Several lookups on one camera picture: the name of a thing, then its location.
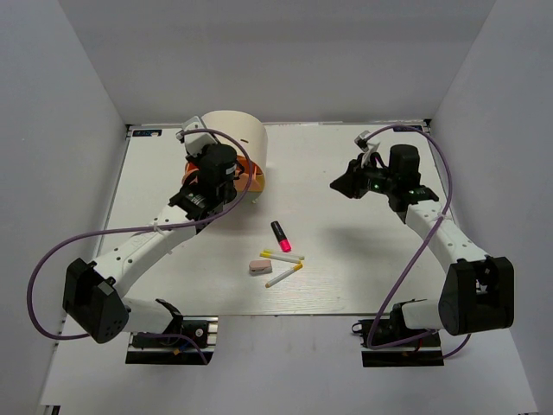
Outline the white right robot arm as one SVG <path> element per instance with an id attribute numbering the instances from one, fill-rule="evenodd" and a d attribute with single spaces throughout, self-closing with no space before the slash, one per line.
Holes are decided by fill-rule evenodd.
<path id="1" fill-rule="evenodd" d="M 331 182 L 331 189 L 349 199 L 368 192 L 385 195 L 391 210 L 425 241 L 445 272 L 438 299 L 393 306 L 391 337 L 408 345 L 424 330 L 468 335 L 511 327 L 515 314 L 512 263 L 476 246 L 443 213 L 438 196 L 421 183 L 416 147 L 396 144 L 390 149 L 387 166 L 378 166 L 380 159 L 375 150 L 359 155 Z"/>

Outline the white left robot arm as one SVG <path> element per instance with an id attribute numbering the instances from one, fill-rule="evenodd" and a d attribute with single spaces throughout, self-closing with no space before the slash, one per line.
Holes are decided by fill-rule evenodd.
<path id="1" fill-rule="evenodd" d="M 172 304 L 128 296 L 132 285 L 160 259 L 192 239 L 237 195 L 237 151 L 227 144 L 207 145 L 191 158 L 196 170 L 150 223 L 122 245 L 91 262 L 68 267 L 62 307 L 98 343 L 121 332 L 153 333 L 165 345 L 181 339 L 182 316 Z"/>

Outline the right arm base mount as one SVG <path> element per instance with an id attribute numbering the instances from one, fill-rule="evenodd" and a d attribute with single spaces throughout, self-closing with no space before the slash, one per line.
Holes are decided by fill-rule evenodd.
<path id="1" fill-rule="evenodd" d="M 442 367 L 444 365 L 442 343 L 437 333 L 393 347 L 376 349 L 377 346 L 398 342 L 404 337 L 423 333 L 423 330 L 416 330 L 409 334 L 395 332 L 388 318 L 384 318 L 378 323 L 378 328 L 372 339 L 373 348 L 369 348 L 369 331 L 373 322 L 373 319 L 358 320 L 351 327 L 352 334 L 357 335 L 361 340 L 363 367 Z"/>

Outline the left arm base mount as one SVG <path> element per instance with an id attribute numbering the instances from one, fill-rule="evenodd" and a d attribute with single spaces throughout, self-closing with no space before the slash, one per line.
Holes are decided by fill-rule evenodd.
<path id="1" fill-rule="evenodd" d="M 177 336 L 131 333 L 125 363 L 129 365 L 204 366 L 213 358 L 219 318 L 185 317 Z"/>

